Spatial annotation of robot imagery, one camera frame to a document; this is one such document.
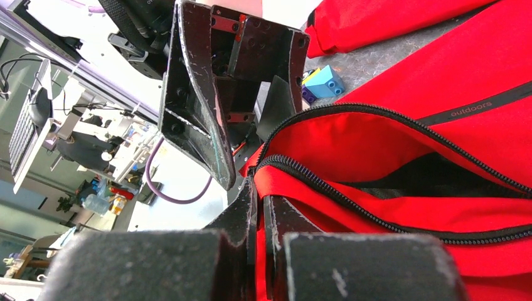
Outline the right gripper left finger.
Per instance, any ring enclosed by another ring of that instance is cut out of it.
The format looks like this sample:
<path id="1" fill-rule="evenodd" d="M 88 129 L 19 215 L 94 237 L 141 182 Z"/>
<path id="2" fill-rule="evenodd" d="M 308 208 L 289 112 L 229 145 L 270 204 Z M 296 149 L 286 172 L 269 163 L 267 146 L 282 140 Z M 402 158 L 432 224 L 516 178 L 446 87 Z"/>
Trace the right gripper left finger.
<path id="1" fill-rule="evenodd" d="M 251 177 L 201 230 L 89 232 L 53 260 L 40 300 L 255 300 Z"/>

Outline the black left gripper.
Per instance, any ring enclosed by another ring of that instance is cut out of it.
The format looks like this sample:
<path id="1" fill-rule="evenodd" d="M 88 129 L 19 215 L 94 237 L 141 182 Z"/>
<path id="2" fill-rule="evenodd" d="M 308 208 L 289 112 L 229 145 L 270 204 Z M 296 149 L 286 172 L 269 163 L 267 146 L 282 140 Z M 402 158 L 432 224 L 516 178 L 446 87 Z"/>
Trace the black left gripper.
<path id="1" fill-rule="evenodd" d="M 298 29 L 218 5 L 176 1 L 159 130 L 229 190 L 236 179 L 230 146 L 256 118 L 261 84 L 270 85 L 257 125 L 263 141 L 302 110 L 308 44 Z"/>

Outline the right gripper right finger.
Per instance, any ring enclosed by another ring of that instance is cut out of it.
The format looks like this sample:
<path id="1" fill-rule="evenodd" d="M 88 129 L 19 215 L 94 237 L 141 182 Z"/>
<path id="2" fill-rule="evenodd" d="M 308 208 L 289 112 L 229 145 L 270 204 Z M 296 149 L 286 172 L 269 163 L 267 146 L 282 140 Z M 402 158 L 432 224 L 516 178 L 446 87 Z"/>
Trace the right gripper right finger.
<path id="1" fill-rule="evenodd" d="M 428 235 L 325 233 L 287 199 L 264 199 L 272 300 L 467 300 L 453 259 Z"/>

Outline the red hooded jacket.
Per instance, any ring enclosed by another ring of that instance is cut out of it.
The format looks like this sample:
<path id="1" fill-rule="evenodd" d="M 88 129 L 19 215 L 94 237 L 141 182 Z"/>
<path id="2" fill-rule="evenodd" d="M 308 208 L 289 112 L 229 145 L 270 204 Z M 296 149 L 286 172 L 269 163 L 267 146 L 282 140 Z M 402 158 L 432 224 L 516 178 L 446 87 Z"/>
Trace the red hooded jacket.
<path id="1" fill-rule="evenodd" d="M 428 233 L 471 300 L 531 299 L 531 2 L 322 1 L 308 57 L 473 17 L 334 104 L 280 125 L 249 160 L 260 199 L 326 232 Z"/>

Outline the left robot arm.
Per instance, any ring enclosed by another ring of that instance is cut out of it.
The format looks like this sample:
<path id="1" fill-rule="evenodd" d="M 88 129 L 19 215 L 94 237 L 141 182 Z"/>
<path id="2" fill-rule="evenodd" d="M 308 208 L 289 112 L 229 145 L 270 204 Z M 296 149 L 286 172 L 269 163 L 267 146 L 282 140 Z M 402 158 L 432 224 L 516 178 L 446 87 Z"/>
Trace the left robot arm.
<path id="1" fill-rule="evenodd" d="M 163 83 L 158 126 L 224 189 L 233 148 L 302 110 L 309 36 L 246 11 L 200 1 L 102 1 L 109 43 Z"/>

